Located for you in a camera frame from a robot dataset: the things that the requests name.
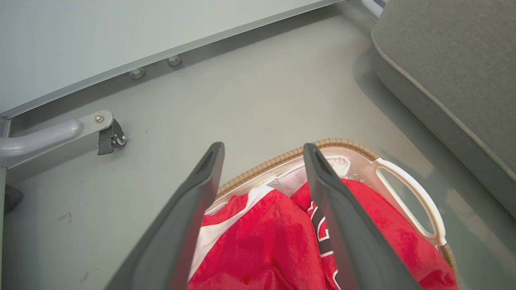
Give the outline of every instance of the white stripe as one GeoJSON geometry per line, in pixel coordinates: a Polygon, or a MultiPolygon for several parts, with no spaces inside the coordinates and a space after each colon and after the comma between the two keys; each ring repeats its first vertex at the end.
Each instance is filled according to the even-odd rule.
{"type": "Polygon", "coordinates": [[[326,253],[322,254],[321,258],[324,258],[324,257],[329,256],[329,255],[333,255],[333,251],[329,251],[329,252],[326,252],[326,253]]]}
{"type": "Polygon", "coordinates": [[[313,220],[313,219],[314,219],[315,212],[317,211],[317,209],[318,209],[318,208],[319,208],[318,206],[316,206],[316,207],[314,208],[314,211],[312,212],[312,214],[311,214],[311,216],[310,216],[310,220],[313,220]]]}
{"type": "Polygon", "coordinates": [[[337,283],[337,280],[335,279],[335,277],[337,276],[337,273],[338,273],[338,269],[333,273],[333,281],[335,282],[335,285],[337,285],[338,290],[342,290],[341,286],[337,283]]]}
{"type": "Polygon", "coordinates": [[[323,224],[323,222],[326,220],[326,217],[322,217],[321,221],[319,222],[319,225],[317,226],[317,239],[319,241],[323,241],[325,239],[329,239],[330,238],[330,233],[328,232],[328,229],[325,229],[325,232],[326,232],[326,236],[322,237],[322,238],[319,238],[319,231],[321,230],[321,225],[323,224]]]}
{"type": "Polygon", "coordinates": [[[310,207],[307,209],[307,212],[309,212],[310,210],[313,210],[314,209],[314,202],[311,201],[310,202],[310,207]]]}
{"type": "Polygon", "coordinates": [[[253,188],[247,194],[247,203],[246,207],[243,210],[239,211],[236,215],[231,218],[218,223],[211,224],[201,227],[199,230],[199,237],[197,238],[197,244],[195,247],[195,252],[193,254],[192,265],[190,267],[190,274],[188,275],[188,280],[194,275],[197,268],[202,263],[202,260],[206,257],[208,252],[212,249],[213,245],[217,242],[217,240],[232,226],[234,225],[239,218],[241,218],[250,208],[252,208],[255,204],[257,204],[264,196],[266,196],[269,192],[273,191],[274,188],[269,186],[261,186],[258,188],[253,188]]]}

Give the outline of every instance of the red fabric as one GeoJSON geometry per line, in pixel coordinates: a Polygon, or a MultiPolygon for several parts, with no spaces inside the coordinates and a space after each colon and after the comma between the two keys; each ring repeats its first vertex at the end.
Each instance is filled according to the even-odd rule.
{"type": "MultiPolygon", "coordinates": [[[[364,207],[373,222],[380,229],[391,247],[400,256],[414,278],[423,289],[458,289],[455,274],[435,247],[420,236],[405,218],[387,200],[363,183],[343,180],[358,202],[364,207]]],[[[292,200],[311,216],[310,188],[305,183],[292,200]]],[[[324,221],[318,236],[325,235],[324,221]]],[[[336,271],[333,255],[321,258],[327,283],[335,287],[333,274],[336,271]]]]}
{"type": "MultiPolygon", "coordinates": [[[[366,185],[344,183],[423,289],[458,289],[442,256],[396,209],[366,185]]],[[[247,197],[234,196],[218,213],[205,216],[202,226],[235,216],[247,197]]],[[[188,289],[339,289],[333,254],[319,247],[327,236],[326,222],[321,219],[316,235],[319,222],[312,223],[314,211],[307,183],[292,199],[278,190],[269,192],[216,240],[188,289]]]]}
{"type": "MultiPolygon", "coordinates": [[[[235,215],[246,200],[247,195],[234,196],[230,210],[205,216],[203,226],[235,215]]],[[[188,289],[324,289],[318,253],[306,213],[273,190],[215,242],[188,289]]]]}

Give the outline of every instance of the dark stain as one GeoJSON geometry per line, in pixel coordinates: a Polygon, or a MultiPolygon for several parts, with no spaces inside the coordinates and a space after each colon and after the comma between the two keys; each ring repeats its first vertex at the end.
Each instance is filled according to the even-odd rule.
{"type": "Polygon", "coordinates": [[[86,274],[84,274],[84,277],[80,280],[80,282],[83,283],[84,281],[86,281],[86,279],[88,279],[88,276],[90,276],[90,272],[86,272],[86,274]]]}
{"type": "Polygon", "coordinates": [[[70,213],[70,212],[65,213],[64,215],[58,217],[57,219],[59,221],[64,221],[67,217],[68,217],[68,222],[72,222],[72,213],[70,213]]]}

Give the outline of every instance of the white basket handle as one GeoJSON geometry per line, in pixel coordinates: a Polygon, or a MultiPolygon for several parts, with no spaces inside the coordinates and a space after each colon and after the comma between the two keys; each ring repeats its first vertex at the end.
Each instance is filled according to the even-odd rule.
{"type": "Polygon", "coordinates": [[[401,213],[401,215],[403,215],[403,217],[405,217],[405,219],[412,225],[412,227],[427,239],[427,241],[436,247],[444,246],[446,244],[446,230],[444,228],[443,219],[439,214],[439,210],[437,209],[436,204],[430,198],[425,189],[411,175],[389,161],[378,158],[373,162],[373,165],[375,165],[376,175],[387,188],[390,194],[389,196],[382,194],[383,197],[387,199],[387,201],[389,201],[390,204],[393,205],[401,213]],[[383,174],[380,172],[381,168],[387,170],[398,179],[400,179],[412,191],[412,193],[414,193],[425,209],[428,218],[430,219],[433,234],[429,233],[427,230],[425,230],[425,228],[423,228],[423,226],[421,226],[420,222],[416,219],[416,217],[414,217],[405,203],[403,203],[399,195],[394,191],[392,186],[387,182],[383,174]]]}

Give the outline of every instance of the gray couch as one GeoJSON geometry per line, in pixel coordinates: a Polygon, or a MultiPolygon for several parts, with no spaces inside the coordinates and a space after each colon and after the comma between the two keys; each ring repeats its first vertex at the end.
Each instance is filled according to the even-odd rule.
{"type": "Polygon", "coordinates": [[[373,29],[385,85],[516,217],[516,2],[390,0],[373,29]]]}

